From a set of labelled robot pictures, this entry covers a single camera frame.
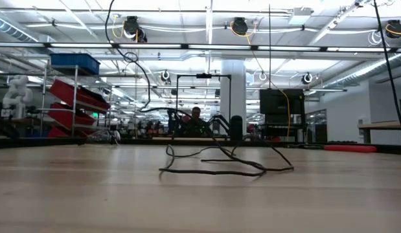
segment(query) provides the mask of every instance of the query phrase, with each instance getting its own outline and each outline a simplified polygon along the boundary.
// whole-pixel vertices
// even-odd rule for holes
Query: wooden table
[[[377,122],[372,124],[363,124],[358,126],[363,130],[365,144],[371,143],[371,130],[401,130],[399,121]]]
[[[175,147],[178,154],[199,151]],[[401,155],[280,149],[294,172],[159,175],[164,146],[0,150],[0,232],[401,232]],[[239,148],[266,166],[265,148]],[[254,169],[218,150],[176,169]]]

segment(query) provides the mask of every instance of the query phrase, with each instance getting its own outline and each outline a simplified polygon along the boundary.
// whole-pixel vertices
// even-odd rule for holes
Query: red foam pad
[[[349,152],[360,152],[360,153],[377,152],[377,148],[375,146],[353,146],[353,145],[329,145],[329,146],[324,146],[324,150],[349,151]]]

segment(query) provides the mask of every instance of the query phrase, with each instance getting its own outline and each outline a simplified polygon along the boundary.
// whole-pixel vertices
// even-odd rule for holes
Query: red storage tray
[[[72,109],[65,104],[60,103],[53,103],[52,109]],[[69,111],[49,111],[48,115],[55,119],[59,124],[66,127],[68,130],[72,129],[72,112]],[[75,125],[85,125],[85,126],[92,126],[95,119],[88,116],[87,114],[81,112],[80,110],[76,110],[75,113]]]
[[[95,98],[96,95],[91,96],[90,91],[82,88],[76,89],[76,107],[94,111],[96,113],[106,113],[111,107],[105,100]],[[73,106],[74,87],[60,80],[55,80],[50,92],[64,101],[67,105]]]
[[[67,130],[61,126],[52,126],[51,131],[47,135],[47,137],[50,137],[50,138],[70,137],[70,136],[72,136],[72,133],[69,130]],[[75,136],[83,137],[83,138],[87,137],[87,135],[81,131],[75,131]]]

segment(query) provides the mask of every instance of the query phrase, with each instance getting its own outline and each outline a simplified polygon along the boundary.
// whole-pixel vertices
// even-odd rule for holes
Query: black monitor
[[[302,89],[282,90],[288,97],[290,103],[290,114],[301,114],[304,102],[304,91]],[[285,115],[288,105],[285,95],[278,89],[266,89],[259,91],[260,113],[266,115]]]

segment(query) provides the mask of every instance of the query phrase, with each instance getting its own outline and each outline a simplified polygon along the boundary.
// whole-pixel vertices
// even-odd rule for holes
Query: blue bin
[[[75,66],[81,76],[98,75],[100,63],[89,54],[51,54],[51,67],[66,75],[75,75]]]

